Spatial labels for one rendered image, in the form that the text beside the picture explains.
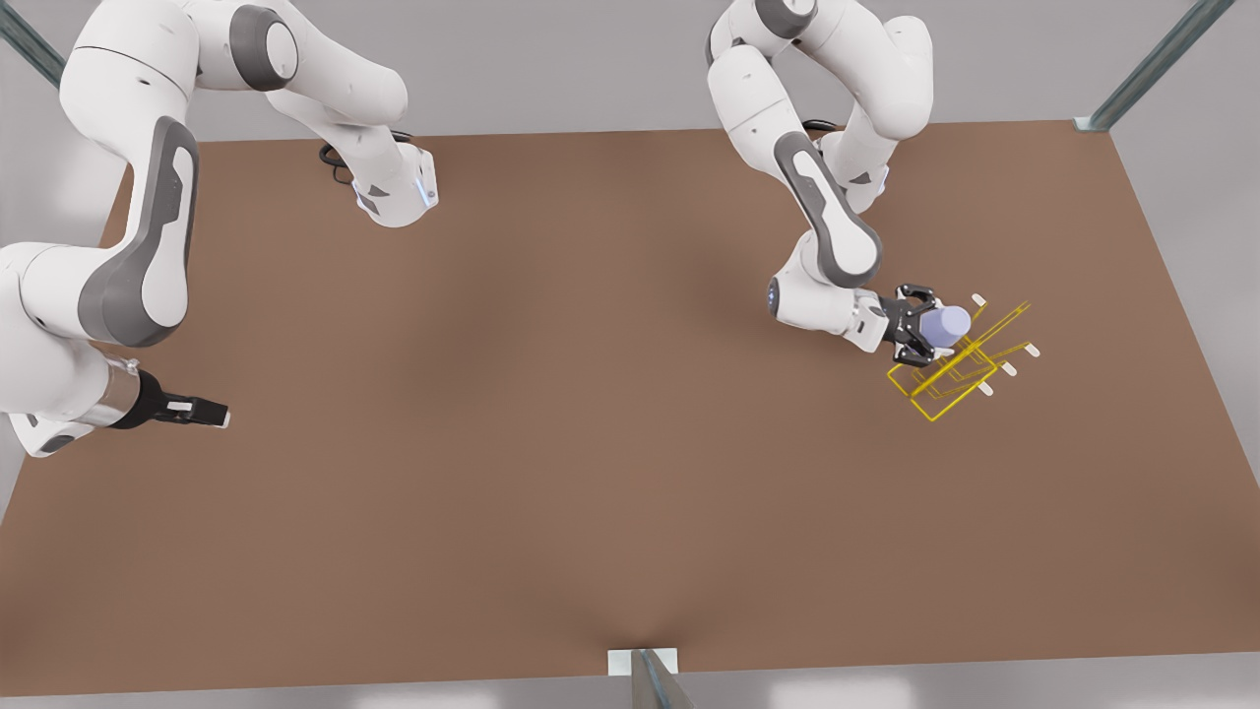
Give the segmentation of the lilac cup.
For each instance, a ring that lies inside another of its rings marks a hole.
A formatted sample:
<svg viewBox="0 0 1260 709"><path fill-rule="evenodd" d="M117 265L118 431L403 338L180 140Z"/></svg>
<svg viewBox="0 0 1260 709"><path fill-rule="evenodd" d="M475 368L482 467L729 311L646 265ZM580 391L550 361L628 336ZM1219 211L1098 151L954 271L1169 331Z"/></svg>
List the lilac cup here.
<svg viewBox="0 0 1260 709"><path fill-rule="evenodd" d="M937 306L919 315L919 334L932 349L953 349L971 331L971 314L958 305Z"/></svg>

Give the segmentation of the silver frame post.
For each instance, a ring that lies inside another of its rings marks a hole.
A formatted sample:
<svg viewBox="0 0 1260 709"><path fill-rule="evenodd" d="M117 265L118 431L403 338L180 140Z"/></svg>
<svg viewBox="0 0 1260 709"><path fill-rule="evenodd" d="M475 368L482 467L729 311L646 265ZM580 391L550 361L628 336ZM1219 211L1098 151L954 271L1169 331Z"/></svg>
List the silver frame post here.
<svg viewBox="0 0 1260 709"><path fill-rule="evenodd" d="M633 709L696 709L678 683L677 649L607 651L609 678L630 678Z"/></svg>
<svg viewBox="0 0 1260 709"><path fill-rule="evenodd" d="M0 37L50 86L60 86L66 58L8 0L0 0Z"/></svg>
<svg viewBox="0 0 1260 709"><path fill-rule="evenodd" d="M1102 99L1102 105L1087 116L1075 117L1079 133L1108 133L1125 116L1148 89L1210 30L1236 0L1196 0L1194 5L1171 26L1121 84Z"/></svg>

